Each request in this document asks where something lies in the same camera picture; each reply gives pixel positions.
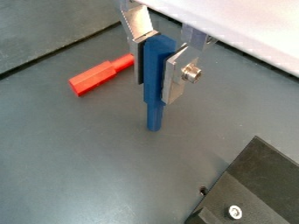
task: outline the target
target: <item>white panel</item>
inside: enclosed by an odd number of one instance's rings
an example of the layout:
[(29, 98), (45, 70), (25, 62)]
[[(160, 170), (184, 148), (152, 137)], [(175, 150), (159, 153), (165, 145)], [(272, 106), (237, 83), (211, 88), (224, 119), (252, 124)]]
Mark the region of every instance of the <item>white panel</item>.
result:
[(299, 1), (137, 0), (299, 77)]

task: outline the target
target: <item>gray floor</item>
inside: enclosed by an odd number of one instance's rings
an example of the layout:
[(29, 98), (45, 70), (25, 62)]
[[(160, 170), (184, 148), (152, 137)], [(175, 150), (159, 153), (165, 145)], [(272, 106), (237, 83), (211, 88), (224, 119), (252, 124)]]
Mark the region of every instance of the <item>gray floor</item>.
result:
[(299, 162), (296, 81), (215, 45), (152, 133), (133, 68), (82, 98), (68, 86), (126, 51), (118, 26), (0, 81), (1, 224), (183, 223), (255, 135)]
[(116, 22), (109, 0), (0, 0), (0, 74)]

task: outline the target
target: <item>red handle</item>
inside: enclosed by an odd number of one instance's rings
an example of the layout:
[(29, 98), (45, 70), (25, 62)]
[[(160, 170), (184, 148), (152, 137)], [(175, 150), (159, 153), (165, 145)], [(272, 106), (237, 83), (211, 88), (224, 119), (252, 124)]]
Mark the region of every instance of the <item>red handle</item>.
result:
[(134, 64), (134, 57), (130, 53), (128, 53), (118, 59), (113, 60), (110, 64), (113, 68), (116, 69), (116, 72), (120, 72), (126, 67), (130, 67)]

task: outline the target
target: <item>red object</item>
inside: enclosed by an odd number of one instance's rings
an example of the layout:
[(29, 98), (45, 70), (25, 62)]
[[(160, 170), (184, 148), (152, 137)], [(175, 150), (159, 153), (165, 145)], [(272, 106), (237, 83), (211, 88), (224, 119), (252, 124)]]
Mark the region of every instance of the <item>red object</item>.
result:
[(84, 95), (90, 89), (109, 81), (117, 73), (134, 64), (134, 57), (129, 53), (109, 62), (93, 66), (88, 71), (80, 73), (69, 79), (70, 88), (77, 96)]

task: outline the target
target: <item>screw head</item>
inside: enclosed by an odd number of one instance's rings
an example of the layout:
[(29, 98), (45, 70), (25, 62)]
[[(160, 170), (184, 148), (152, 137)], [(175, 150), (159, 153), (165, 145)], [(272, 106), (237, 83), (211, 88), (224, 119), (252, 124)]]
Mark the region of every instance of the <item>screw head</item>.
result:
[(241, 209), (237, 206), (228, 208), (228, 217), (235, 221), (241, 218)]
[(181, 70), (181, 79), (184, 81), (189, 81), (191, 83), (195, 83), (197, 82), (200, 77), (201, 77), (201, 70), (193, 64), (189, 64)]

